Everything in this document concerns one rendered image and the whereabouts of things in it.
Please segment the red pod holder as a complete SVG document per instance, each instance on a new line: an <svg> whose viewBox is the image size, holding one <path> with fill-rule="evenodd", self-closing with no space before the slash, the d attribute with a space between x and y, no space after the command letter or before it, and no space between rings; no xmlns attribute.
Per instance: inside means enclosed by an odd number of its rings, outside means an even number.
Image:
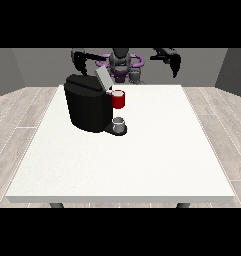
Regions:
<svg viewBox="0 0 241 256"><path fill-rule="evenodd" d="M122 90L114 90L111 92L112 107L121 109L125 106L125 92Z"/></svg>

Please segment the black coffee machine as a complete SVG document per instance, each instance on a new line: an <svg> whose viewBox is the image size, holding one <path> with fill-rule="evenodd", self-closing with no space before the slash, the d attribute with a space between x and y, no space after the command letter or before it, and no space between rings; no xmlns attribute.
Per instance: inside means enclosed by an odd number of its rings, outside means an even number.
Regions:
<svg viewBox="0 0 241 256"><path fill-rule="evenodd" d="M93 133L108 132L115 136L127 133L113 131L113 110L110 88L105 91L96 76L72 74L66 79L64 91L71 122L77 128Z"/></svg>

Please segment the pale grey machine lid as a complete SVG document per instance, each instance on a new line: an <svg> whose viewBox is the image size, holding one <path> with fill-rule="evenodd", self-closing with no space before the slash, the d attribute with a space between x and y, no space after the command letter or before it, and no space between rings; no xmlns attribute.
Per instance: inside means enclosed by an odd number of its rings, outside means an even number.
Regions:
<svg viewBox="0 0 241 256"><path fill-rule="evenodd" d="M95 70L95 74L99 79L101 86L108 91L114 84L105 66L101 66Z"/></svg>

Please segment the small grey cup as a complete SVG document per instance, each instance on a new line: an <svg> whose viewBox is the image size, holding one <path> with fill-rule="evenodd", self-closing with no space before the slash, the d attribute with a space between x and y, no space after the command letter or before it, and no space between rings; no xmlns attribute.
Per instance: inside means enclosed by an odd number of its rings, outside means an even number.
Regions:
<svg viewBox="0 0 241 256"><path fill-rule="evenodd" d="M116 133L121 133L125 129L125 121L122 117L115 117L112 120L113 131Z"/></svg>

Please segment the grey purple robot trunk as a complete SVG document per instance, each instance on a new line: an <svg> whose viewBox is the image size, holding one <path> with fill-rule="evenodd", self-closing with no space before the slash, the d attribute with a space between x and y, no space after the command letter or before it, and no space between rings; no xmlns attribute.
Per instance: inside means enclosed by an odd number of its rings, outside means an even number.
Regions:
<svg viewBox="0 0 241 256"><path fill-rule="evenodd" d="M128 78L130 83L141 84L141 68L144 58L137 54L130 54L128 48L113 48L110 54L102 54L103 61L96 61L96 66L105 66L109 75L116 83L124 83Z"/></svg>

